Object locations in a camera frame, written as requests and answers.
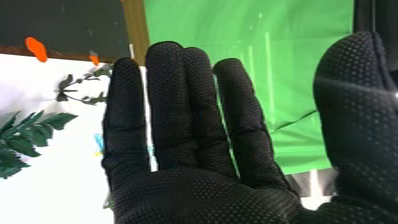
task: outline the green screen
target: green screen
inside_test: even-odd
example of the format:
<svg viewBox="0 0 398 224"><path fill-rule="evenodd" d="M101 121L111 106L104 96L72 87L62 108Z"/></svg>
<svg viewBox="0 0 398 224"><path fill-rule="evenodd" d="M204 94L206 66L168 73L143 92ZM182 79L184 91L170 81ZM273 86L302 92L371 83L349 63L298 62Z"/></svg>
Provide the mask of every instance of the green screen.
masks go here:
<svg viewBox="0 0 398 224"><path fill-rule="evenodd" d="M351 32L349 0L145 0L150 43L238 58L261 102L286 174L330 167L312 102L323 52Z"/></svg>

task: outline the finger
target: finger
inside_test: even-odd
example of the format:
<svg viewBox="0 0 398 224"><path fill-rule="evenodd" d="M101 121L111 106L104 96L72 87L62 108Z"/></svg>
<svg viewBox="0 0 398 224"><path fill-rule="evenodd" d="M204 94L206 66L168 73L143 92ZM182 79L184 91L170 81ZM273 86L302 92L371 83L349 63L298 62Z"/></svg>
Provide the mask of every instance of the finger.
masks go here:
<svg viewBox="0 0 398 224"><path fill-rule="evenodd" d="M213 71L204 51L184 49L184 68L191 111L191 133L198 144L198 167L236 178L225 130L216 106Z"/></svg>
<svg viewBox="0 0 398 224"><path fill-rule="evenodd" d="M149 171L142 78L138 65L129 58L120 58L113 64L103 137L106 171L120 164L126 164L129 173Z"/></svg>
<svg viewBox="0 0 398 224"><path fill-rule="evenodd" d="M273 162L262 111L239 60L220 61L213 70L241 183L254 188L271 185L287 187L282 172Z"/></svg>
<svg viewBox="0 0 398 224"><path fill-rule="evenodd" d="M396 85L376 34L330 47L316 71L314 99L337 193L398 208Z"/></svg>
<svg viewBox="0 0 398 224"><path fill-rule="evenodd" d="M147 96L158 168L195 166L182 48L172 42L147 51Z"/></svg>

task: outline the orange object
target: orange object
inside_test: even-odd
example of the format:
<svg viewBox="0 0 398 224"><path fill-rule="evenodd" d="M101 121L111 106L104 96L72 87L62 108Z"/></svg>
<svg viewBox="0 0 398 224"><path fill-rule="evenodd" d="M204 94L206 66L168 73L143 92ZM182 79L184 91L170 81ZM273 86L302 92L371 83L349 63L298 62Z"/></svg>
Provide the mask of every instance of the orange object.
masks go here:
<svg viewBox="0 0 398 224"><path fill-rule="evenodd" d="M47 56L46 56L46 46L44 44L35 40L33 37L26 37L24 44L28 51L33 53L33 56L40 62L46 62Z"/></svg>
<svg viewBox="0 0 398 224"><path fill-rule="evenodd" d="M92 61L94 65L97 66L99 65L99 57L97 57L97 54L94 51L90 51L90 61Z"/></svg>

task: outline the black glove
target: black glove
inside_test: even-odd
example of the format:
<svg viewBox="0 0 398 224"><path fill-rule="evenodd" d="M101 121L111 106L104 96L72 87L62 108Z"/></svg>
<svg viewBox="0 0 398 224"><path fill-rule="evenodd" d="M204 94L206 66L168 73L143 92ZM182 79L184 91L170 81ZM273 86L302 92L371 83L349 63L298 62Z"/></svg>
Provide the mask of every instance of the black glove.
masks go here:
<svg viewBox="0 0 398 224"><path fill-rule="evenodd" d="M197 48L159 43L145 60L158 171L149 171L147 162L140 71L122 58L113 65L103 121L115 223L396 224L398 101L376 35L346 37L318 67L314 98L339 176L337 196L316 211L302 208L273 161L239 61L227 59L214 65L214 90L207 56Z"/></svg>

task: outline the white wall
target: white wall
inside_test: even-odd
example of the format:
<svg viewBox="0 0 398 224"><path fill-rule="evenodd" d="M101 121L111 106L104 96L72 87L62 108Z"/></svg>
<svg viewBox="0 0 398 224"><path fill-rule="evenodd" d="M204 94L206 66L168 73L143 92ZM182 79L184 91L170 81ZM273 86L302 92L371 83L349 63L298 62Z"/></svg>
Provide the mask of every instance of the white wall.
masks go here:
<svg viewBox="0 0 398 224"><path fill-rule="evenodd" d="M111 223L111 212L101 208L108 187L94 157L104 105L53 101L65 74L78 77L92 67L90 62L49 59L40 63L33 57L0 54L0 125L15 111L21 117L42 109L78 115L65 130L55 132L49 147L39 149L31 167L0 180L0 223ZM81 96L106 90L106 79L78 86Z"/></svg>

